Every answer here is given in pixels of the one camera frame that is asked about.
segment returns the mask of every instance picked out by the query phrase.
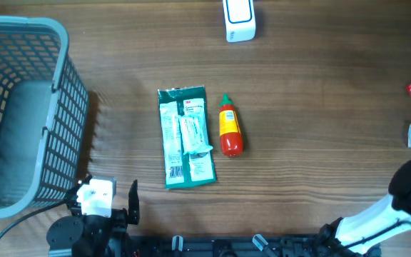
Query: green packaging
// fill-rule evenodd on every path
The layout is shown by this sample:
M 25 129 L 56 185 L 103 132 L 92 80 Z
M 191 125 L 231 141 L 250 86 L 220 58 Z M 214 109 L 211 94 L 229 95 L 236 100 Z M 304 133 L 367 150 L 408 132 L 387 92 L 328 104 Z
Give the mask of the green packaging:
M 161 130 L 163 132 L 166 188 L 190 188 L 216 181 L 212 153 L 184 154 L 179 118 L 200 115 L 208 144 L 207 101 L 204 86 L 158 90 Z

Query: plastic packaging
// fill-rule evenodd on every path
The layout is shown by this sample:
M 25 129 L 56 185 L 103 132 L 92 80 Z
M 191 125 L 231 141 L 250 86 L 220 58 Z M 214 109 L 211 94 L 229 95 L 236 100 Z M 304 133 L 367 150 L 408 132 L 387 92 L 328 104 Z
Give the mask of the plastic packaging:
M 233 102 L 227 94 L 223 95 L 220 104 L 220 146 L 228 157 L 238 156 L 243 152 L 243 140 L 235 114 Z
M 212 153 L 202 147 L 208 145 L 207 105 L 204 86 L 186 89 L 158 90 L 161 129 L 163 131 L 164 162 L 166 167 L 166 188 L 188 188 L 216 181 Z M 185 146 L 197 146 L 201 135 L 185 135 L 189 142 L 183 142 L 181 120 L 202 120 L 201 148 L 187 153 Z
M 204 131 L 207 129 L 204 113 L 190 114 L 178 118 L 182 133 L 183 154 L 207 153 L 213 149 L 206 143 Z

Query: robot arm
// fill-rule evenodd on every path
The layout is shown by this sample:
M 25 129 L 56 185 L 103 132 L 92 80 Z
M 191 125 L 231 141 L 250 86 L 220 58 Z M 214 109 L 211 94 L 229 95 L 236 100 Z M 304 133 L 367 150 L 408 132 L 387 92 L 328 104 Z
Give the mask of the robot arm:
M 341 220 L 335 238 L 352 252 L 364 254 L 375 244 L 406 231 L 411 231 L 411 161 L 394 175 L 385 197 L 358 215 Z
M 72 216 L 55 221 L 47 232 L 49 256 L 127 257 L 133 246 L 128 224 L 139 223 L 137 180 L 128 193 L 128 210 L 112 209 L 116 180 L 89 176 L 71 189 L 66 198 Z

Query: yellow label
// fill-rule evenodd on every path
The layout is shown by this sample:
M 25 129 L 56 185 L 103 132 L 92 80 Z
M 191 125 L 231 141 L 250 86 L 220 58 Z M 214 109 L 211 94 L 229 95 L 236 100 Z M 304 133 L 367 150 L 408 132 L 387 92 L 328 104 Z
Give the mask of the yellow label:
M 237 118 L 234 111 L 220 112 L 220 136 L 225 133 L 238 132 Z

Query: white box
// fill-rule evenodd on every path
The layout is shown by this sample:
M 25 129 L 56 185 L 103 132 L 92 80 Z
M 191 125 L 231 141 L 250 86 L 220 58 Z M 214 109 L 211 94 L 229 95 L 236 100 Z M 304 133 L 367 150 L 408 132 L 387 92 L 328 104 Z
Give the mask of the white box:
M 223 0 L 223 10 L 228 42 L 247 41 L 255 37 L 253 0 Z

